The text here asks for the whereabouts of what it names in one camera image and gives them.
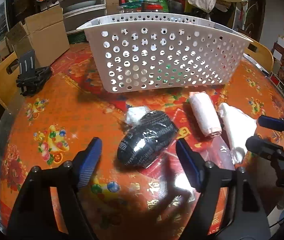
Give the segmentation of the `left wooden chair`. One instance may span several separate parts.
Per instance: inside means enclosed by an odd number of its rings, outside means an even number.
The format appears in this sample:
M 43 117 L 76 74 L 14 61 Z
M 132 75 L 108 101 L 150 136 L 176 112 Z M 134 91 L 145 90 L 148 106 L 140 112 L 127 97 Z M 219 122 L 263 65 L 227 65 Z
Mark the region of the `left wooden chair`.
M 7 109 L 18 91 L 19 61 L 15 52 L 0 63 L 0 104 Z

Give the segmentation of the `small white packet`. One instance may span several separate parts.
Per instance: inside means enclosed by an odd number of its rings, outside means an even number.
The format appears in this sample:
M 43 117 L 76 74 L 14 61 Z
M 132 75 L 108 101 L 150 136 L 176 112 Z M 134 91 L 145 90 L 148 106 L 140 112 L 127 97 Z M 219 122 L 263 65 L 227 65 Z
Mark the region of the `small white packet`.
M 136 126 L 139 124 L 140 119 L 150 111 L 147 106 L 129 107 L 124 122 L 130 126 Z

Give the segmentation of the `white towel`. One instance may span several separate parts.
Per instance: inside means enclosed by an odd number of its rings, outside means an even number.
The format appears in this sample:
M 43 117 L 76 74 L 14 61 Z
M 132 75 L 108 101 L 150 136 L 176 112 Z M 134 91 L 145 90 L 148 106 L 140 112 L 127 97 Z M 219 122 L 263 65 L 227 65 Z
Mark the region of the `white towel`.
M 190 92 L 189 104 L 199 129 L 205 137 L 221 135 L 222 127 L 217 112 L 206 92 Z

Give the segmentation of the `white perforated plastic basket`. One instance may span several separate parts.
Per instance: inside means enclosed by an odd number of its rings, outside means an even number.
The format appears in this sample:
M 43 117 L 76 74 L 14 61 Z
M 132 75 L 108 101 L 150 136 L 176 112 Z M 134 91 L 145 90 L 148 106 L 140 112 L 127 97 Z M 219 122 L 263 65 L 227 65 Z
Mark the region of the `white perforated plastic basket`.
M 249 38 L 224 25 L 164 12 L 101 16 L 79 29 L 110 93 L 224 85 L 250 44 Z M 183 74 L 165 85 L 156 81 L 156 70 L 168 64 Z

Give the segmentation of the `grey stacked drawer unit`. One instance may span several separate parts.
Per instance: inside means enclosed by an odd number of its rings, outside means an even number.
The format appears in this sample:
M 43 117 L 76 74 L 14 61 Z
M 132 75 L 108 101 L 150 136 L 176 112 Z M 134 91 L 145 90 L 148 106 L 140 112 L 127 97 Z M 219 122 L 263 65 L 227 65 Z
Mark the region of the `grey stacked drawer unit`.
M 63 10 L 66 32 L 71 33 L 84 23 L 107 14 L 105 0 L 58 0 Z

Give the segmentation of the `white cloth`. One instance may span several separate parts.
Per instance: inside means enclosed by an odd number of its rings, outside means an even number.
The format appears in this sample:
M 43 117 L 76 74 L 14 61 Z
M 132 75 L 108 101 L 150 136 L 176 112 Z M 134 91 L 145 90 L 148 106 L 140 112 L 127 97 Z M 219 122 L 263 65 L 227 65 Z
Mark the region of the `white cloth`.
M 218 114 L 227 133 L 233 164 L 240 164 L 248 152 L 246 141 L 254 135 L 257 128 L 257 120 L 225 102 L 219 105 Z

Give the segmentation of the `black phone stand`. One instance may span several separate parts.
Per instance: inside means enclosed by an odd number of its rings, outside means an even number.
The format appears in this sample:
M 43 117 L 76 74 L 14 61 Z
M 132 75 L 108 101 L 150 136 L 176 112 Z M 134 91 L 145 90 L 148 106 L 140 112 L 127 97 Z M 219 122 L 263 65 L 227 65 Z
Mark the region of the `black phone stand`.
M 16 83 L 17 87 L 21 89 L 22 96 L 34 96 L 39 93 L 51 76 L 50 66 L 35 67 L 35 51 L 33 49 L 19 58 L 19 75 Z

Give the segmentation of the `red floral tablecloth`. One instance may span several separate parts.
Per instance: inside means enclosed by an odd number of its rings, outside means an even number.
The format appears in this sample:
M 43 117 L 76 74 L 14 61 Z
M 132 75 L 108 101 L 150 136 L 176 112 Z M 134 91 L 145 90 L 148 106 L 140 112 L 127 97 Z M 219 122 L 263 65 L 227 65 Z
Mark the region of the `red floral tablecloth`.
M 184 211 L 173 220 L 176 198 L 157 221 L 152 212 L 165 196 L 162 159 L 146 170 L 127 171 L 117 165 L 116 152 L 128 126 L 129 107 L 147 106 L 165 112 L 193 150 L 211 142 L 201 134 L 189 104 L 189 94 L 206 92 L 215 107 L 222 102 L 257 119 L 284 116 L 284 96 L 258 68 L 242 59 L 230 82 L 223 86 L 198 86 L 111 94 L 102 87 L 87 43 L 75 44 L 52 66 L 53 76 L 36 96 L 18 108 L 8 136 L 0 173 L 0 213 L 7 225 L 13 205 L 31 168 L 51 170 L 92 138 L 102 140 L 102 155 L 88 185 L 79 196 L 99 239 L 177 239 L 197 202 L 194 192 Z

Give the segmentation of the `green plastic packet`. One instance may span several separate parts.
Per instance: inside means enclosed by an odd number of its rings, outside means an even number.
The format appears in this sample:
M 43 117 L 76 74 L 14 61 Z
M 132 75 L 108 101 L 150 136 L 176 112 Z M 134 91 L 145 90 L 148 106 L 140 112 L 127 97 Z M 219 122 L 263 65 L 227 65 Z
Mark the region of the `green plastic packet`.
M 182 74 L 183 73 L 179 71 L 179 69 L 168 64 L 156 70 L 156 81 L 165 85 L 169 85 L 170 83 L 179 81 Z

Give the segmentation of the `red lid pickle jar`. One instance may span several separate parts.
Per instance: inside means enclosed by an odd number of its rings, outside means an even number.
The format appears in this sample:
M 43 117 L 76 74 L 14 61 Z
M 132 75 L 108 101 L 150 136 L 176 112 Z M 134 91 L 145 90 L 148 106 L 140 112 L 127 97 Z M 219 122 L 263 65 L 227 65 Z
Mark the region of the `red lid pickle jar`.
M 144 0 L 141 3 L 142 12 L 163 12 L 163 6 L 159 1 Z

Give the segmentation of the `wooden chair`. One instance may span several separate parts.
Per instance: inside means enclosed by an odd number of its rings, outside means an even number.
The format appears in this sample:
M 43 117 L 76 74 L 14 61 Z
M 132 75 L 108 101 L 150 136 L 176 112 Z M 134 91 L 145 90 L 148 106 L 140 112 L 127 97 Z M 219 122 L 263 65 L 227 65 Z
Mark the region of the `wooden chair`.
M 243 57 L 254 64 L 265 75 L 270 76 L 274 66 L 274 58 L 271 51 L 251 37 L 244 34 L 243 36 L 250 39 L 249 46 L 244 49 Z
M 0 63 L 0 104 L 7 109 L 18 91 L 19 61 L 15 52 Z

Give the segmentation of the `clear pink plastic bag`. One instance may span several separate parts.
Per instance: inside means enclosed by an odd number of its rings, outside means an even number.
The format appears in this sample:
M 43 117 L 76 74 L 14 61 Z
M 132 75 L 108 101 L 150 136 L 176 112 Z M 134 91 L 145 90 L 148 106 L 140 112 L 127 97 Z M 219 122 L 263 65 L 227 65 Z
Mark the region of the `clear pink plastic bag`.
M 230 149 L 225 140 L 220 135 L 213 138 L 205 137 L 198 126 L 192 110 L 170 107 L 166 109 L 166 114 L 178 129 L 176 137 L 165 150 L 165 153 L 170 155 L 171 164 L 177 172 L 182 170 L 176 154 L 176 142 L 179 139 L 185 139 L 190 148 L 200 153 L 205 161 L 212 161 L 218 167 L 227 170 L 235 169 Z

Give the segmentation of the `right wooden chair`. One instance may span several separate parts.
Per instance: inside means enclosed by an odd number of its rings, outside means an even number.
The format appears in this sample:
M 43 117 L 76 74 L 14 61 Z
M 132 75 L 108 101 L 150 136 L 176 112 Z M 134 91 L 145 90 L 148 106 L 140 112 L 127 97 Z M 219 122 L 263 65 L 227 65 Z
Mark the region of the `right wooden chair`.
M 250 39 L 249 46 L 244 49 L 243 57 L 254 64 L 265 75 L 270 76 L 274 66 L 274 58 L 271 51 L 251 37 L 244 34 L 243 36 Z

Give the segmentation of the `black packaged soft item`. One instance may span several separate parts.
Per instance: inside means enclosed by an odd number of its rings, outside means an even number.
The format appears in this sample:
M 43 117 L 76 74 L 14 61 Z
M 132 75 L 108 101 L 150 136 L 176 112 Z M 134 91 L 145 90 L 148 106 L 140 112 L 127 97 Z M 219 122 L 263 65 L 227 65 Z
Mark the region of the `black packaged soft item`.
M 117 159 L 124 166 L 148 168 L 177 132 L 177 126 L 165 112 L 150 111 L 121 140 Z

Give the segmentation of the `brown cardboard box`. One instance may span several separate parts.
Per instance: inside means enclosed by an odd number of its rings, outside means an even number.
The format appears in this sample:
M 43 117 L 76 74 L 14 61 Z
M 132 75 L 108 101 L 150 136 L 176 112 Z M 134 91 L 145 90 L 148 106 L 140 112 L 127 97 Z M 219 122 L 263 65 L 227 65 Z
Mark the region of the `brown cardboard box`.
M 17 57 L 33 50 L 37 68 L 50 66 L 70 48 L 58 5 L 25 18 L 24 24 L 18 22 L 6 37 Z

